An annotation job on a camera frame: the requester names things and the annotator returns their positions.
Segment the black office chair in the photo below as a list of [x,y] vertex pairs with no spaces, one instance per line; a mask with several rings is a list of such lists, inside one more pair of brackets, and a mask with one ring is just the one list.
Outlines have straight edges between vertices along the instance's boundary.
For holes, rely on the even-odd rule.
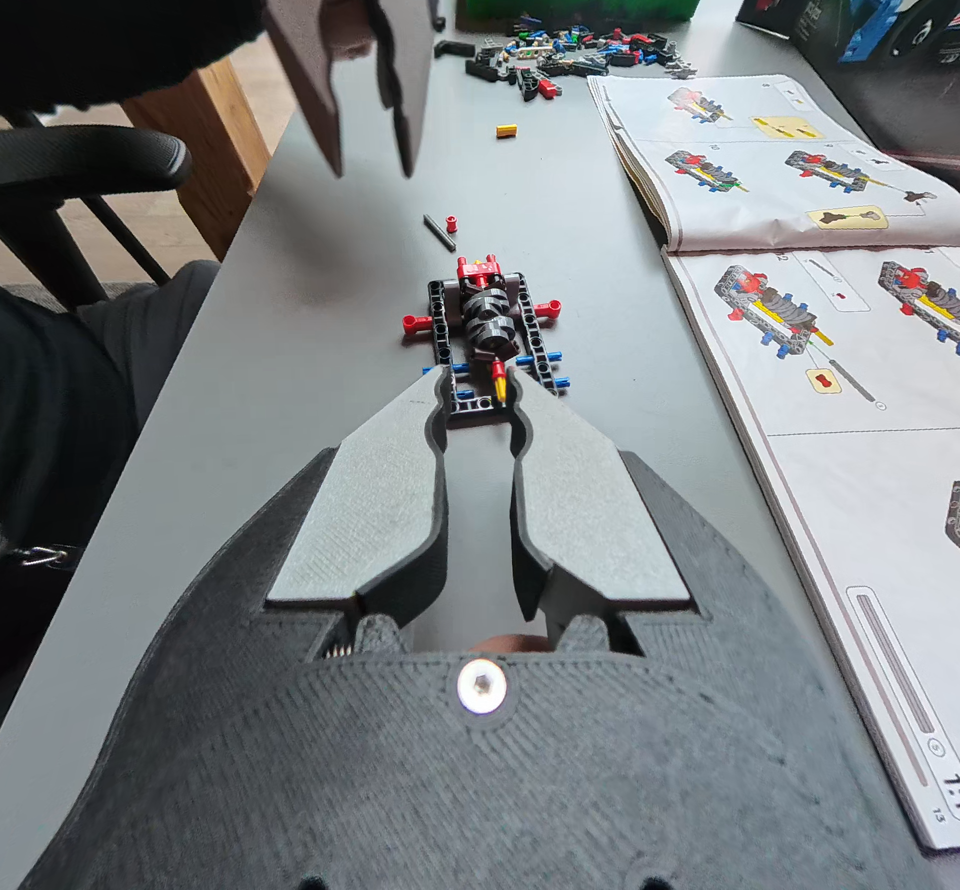
[[28,111],[5,109],[1,133],[1,238],[66,308],[107,299],[71,236],[60,209],[80,200],[157,285],[170,280],[160,264],[105,203],[105,196],[173,191],[191,175],[181,140],[148,129],[44,127]]

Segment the person's left forearm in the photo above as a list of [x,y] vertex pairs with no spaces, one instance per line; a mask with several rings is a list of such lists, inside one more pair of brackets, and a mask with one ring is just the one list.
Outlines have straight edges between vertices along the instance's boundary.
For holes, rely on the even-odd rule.
[[1,0],[2,111],[121,103],[263,31],[263,0]]

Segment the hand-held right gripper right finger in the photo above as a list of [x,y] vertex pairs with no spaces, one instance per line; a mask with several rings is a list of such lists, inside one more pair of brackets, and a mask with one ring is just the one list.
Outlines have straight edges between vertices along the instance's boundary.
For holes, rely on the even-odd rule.
[[622,615],[692,596],[617,446],[527,373],[509,370],[511,565],[525,619],[556,647],[579,615],[631,651]]

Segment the black lego set box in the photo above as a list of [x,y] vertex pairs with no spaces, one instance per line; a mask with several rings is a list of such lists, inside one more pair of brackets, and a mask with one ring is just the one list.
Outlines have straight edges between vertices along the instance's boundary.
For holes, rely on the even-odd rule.
[[788,38],[882,151],[958,176],[959,0],[744,0]]

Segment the wooden furniture panel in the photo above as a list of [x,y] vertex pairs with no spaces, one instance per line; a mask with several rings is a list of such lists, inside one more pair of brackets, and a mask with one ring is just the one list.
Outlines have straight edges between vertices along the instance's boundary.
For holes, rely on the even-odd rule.
[[271,158],[249,102],[232,59],[225,57],[191,72],[177,85],[120,104],[134,128],[161,132],[186,145],[191,174],[175,194],[220,262]]

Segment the black frame lego assembly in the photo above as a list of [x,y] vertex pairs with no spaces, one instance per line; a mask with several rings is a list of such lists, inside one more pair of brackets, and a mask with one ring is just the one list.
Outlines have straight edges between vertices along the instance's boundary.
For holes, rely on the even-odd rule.
[[558,299],[535,303],[520,272],[504,272],[496,256],[457,260],[455,279],[428,284],[427,312],[402,319],[404,337],[428,337],[436,367],[450,370],[450,421],[493,422],[507,410],[507,370],[526,372],[554,395],[570,388],[557,375],[563,355],[545,343],[545,326],[562,311]]

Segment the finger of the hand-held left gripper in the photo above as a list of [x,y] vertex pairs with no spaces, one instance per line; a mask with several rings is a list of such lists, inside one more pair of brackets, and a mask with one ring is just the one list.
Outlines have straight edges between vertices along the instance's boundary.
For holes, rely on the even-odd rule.
[[339,108],[321,33],[325,0],[265,0],[266,29],[299,109],[335,176],[342,176]]
[[402,172],[410,177],[423,137],[438,0],[367,2],[380,98],[391,113]]

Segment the person's grey trousers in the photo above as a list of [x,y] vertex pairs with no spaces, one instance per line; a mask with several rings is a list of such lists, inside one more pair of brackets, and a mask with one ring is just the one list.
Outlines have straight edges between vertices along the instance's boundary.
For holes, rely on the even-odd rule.
[[142,428],[220,272],[213,260],[182,266],[165,284],[138,285],[79,307],[77,317],[112,360]]

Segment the person's black jacket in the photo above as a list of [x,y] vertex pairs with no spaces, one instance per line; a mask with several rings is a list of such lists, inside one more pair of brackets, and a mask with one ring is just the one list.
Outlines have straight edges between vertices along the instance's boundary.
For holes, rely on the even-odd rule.
[[[1,293],[1,536],[86,547],[138,435],[132,397],[79,320]],[[1,570],[2,697],[73,573]]]

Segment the pile of loose lego pieces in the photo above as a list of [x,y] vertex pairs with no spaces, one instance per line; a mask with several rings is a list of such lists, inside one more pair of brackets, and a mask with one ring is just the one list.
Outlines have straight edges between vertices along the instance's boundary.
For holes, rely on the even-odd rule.
[[513,86],[526,103],[536,98],[557,99],[562,94],[561,78],[602,78],[613,68],[655,65],[674,80],[688,80],[697,74],[680,55],[677,43],[663,35],[620,27],[598,34],[582,24],[550,32],[541,28],[540,22],[521,16],[505,43],[490,37],[480,44],[439,40],[433,56],[462,59],[468,77]]

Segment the lego instruction booklet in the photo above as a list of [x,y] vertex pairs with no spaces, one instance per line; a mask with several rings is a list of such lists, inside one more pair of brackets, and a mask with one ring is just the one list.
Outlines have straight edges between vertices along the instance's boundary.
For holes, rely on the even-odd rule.
[[958,193],[786,76],[587,81],[918,839],[958,849]]

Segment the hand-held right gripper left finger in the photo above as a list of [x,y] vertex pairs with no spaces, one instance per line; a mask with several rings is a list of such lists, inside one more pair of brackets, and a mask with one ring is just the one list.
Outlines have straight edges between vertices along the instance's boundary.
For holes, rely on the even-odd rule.
[[341,611],[404,628],[447,579],[444,451],[451,372],[433,368],[345,437],[266,596],[271,609]]

